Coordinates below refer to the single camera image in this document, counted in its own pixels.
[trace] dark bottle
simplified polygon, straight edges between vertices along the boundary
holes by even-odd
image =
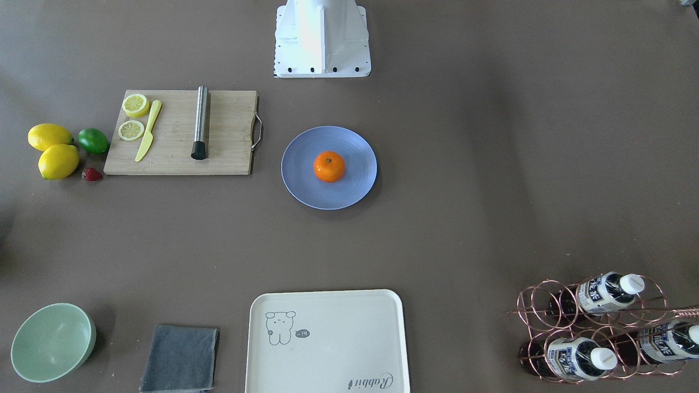
[[[589,338],[558,338],[544,349],[539,343],[525,344],[519,351],[524,369],[535,376],[560,378],[568,382],[596,380],[617,366],[617,356]]]
[[[645,288],[645,282],[638,274],[621,275],[610,271],[592,280],[575,286],[569,286],[570,292],[560,291],[555,299],[549,302],[549,314],[562,315],[563,320],[572,322],[575,311],[600,315],[610,311],[623,310],[636,300],[636,294]]]
[[[699,359],[699,325],[684,321],[658,324],[619,336],[616,345],[627,366]]]

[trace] yellow knife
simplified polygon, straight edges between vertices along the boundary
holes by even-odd
[[[143,132],[143,139],[140,141],[140,147],[138,148],[138,153],[136,153],[136,162],[143,159],[145,153],[150,149],[150,145],[153,143],[153,124],[155,124],[155,118],[158,117],[160,113],[160,108],[163,103],[157,99],[150,104],[150,113],[148,113],[148,124],[145,125],[145,132]]]

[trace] gray cloth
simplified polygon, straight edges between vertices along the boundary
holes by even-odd
[[[212,388],[218,329],[159,324],[140,392],[188,393]]]

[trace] whole yellow lemon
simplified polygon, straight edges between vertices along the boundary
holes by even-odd
[[[80,163],[78,148],[74,145],[53,145],[41,153],[39,172],[45,179],[62,179],[75,171]]]
[[[73,142],[71,132],[58,124],[43,123],[37,124],[29,130],[27,134],[29,144],[42,152],[53,145],[65,144]]]

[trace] white bottle cap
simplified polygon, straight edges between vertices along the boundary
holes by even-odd
[[[617,366],[617,354],[609,348],[595,348],[590,352],[592,364],[600,370],[613,370]]]
[[[699,324],[694,324],[689,327],[689,338],[699,344]]]
[[[638,274],[627,274],[619,280],[619,284],[627,294],[637,294],[646,287],[645,281]]]

